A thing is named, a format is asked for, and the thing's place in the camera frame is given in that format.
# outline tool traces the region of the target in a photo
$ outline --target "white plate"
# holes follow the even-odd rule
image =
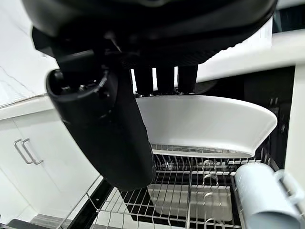
[[[252,157],[277,124],[268,109],[235,99],[168,95],[137,98],[137,103],[151,144],[211,149],[203,153],[158,149],[154,153]]]

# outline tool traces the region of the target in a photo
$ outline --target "metal handle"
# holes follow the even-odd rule
[[[27,138],[25,140],[22,141],[22,147],[24,148],[25,152],[27,152],[27,154],[29,155],[29,157],[31,158],[31,160],[33,161],[34,164],[36,165],[39,165],[41,162],[43,162],[43,160],[40,160],[40,161],[36,161],[35,158],[33,158],[32,154],[29,152],[29,150],[27,149],[27,147],[25,146],[25,143],[27,141],[29,141],[30,139]]]
[[[22,159],[25,161],[25,163],[27,163],[28,165],[29,165],[29,164],[32,164],[33,161],[28,161],[28,160],[25,158],[25,156],[22,154],[22,152],[20,151],[20,149],[18,148],[18,146],[17,146],[17,143],[18,143],[18,142],[21,142],[21,139],[18,139],[18,140],[16,140],[16,141],[14,141],[14,147],[15,147],[15,149],[16,149],[17,152],[20,154],[20,156],[21,156]]]

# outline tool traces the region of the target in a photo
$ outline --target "dishwasher rack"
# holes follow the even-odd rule
[[[264,147],[246,159],[154,155],[154,160],[152,184],[128,192],[101,186],[104,198],[98,188],[91,196],[86,193],[87,203],[67,228],[94,228],[103,219],[109,228],[245,229],[236,170],[253,162],[279,169]]]

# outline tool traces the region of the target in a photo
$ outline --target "countertop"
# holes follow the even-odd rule
[[[224,58],[211,58],[198,67],[197,82],[305,63],[305,30],[272,38],[272,46]],[[46,94],[0,106],[0,120],[54,109]]]

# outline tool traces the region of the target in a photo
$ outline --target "white cup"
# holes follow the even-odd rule
[[[284,177],[293,186],[292,196],[286,194],[279,182]],[[249,229],[303,228],[295,204],[304,198],[304,192],[287,172],[274,172],[263,163],[249,163],[237,170],[235,180]]]

